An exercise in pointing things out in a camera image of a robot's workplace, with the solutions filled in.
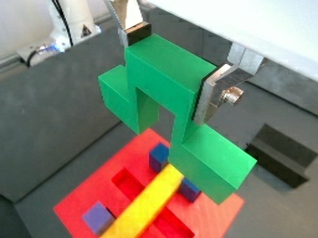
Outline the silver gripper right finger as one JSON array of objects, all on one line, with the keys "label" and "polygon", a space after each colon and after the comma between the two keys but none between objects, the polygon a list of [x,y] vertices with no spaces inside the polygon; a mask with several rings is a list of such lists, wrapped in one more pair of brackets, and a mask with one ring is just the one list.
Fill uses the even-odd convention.
[{"label": "silver gripper right finger", "polygon": [[234,43],[226,62],[202,81],[193,121],[201,126],[216,114],[224,103],[237,105],[244,95],[238,85],[252,79],[265,64],[265,57]]}]

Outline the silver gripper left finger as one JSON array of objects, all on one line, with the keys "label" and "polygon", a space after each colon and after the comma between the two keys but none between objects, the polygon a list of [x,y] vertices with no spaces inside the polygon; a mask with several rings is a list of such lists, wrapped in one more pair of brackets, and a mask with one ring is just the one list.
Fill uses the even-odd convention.
[{"label": "silver gripper left finger", "polygon": [[104,0],[118,26],[122,45],[132,46],[152,36],[152,25],[145,21],[138,0]]}]

